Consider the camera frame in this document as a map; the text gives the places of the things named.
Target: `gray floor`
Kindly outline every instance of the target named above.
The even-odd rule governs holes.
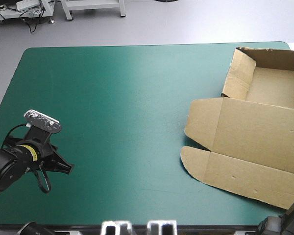
[[[0,24],[0,102],[29,47],[284,41],[294,49],[294,0],[151,0],[125,6],[125,18],[118,9],[99,9],[75,11],[68,22],[57,4],[56,24],[39,25],[33,34],[20,20]]]

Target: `open cardboard box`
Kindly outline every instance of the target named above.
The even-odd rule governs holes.
[[[191,103],[185,146],[197,180],[288,209],[294,202],[294,51],[235,49],[222,98]]]

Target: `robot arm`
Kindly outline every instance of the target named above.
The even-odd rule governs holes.
[[[66,162],[50,144],[50,136],[61,131],[60,123],[35,110],[24,114],[30,127],[24,138],[7,136],[0,148],[0,192],[17,181],[23,174],[33,172],[39,188],[48,193],[51,190],[46,171],[69,174],[73,164]],[[42,171],[47,184],[44,188],[37,170]]]

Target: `box flap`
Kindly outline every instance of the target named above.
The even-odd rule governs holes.
[[[288,209],[294,202],[294,174],[185,146],[181,160],[197,180]]]
[[[195,100],[185,134],[213,152],[294,173],[294,109],[231,98]]]
[[[185,134],[212,149],[219,121],[222,98],[198,99],[191,103]]]
[[[294,51],[278,49],[253,49],[238,47],[238,50],[257,62],[257,67],[294,71]]]
[[[236,49],[225,79],[222,95],[245,100],[255,67],[255,60]]]

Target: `green table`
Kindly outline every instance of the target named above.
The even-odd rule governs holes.
[[[248,225],[282,213],[198,182],[180,160],[182,146],[197,146],[183,131],[191,101],[220,96],[238,46],[289,48],[274,42],[26,50],[0,106],[0,144],[35,109],[60,120],[52,143],[75,168],[49,173],[50,194],[26,174],[0,194],[0,223]]]

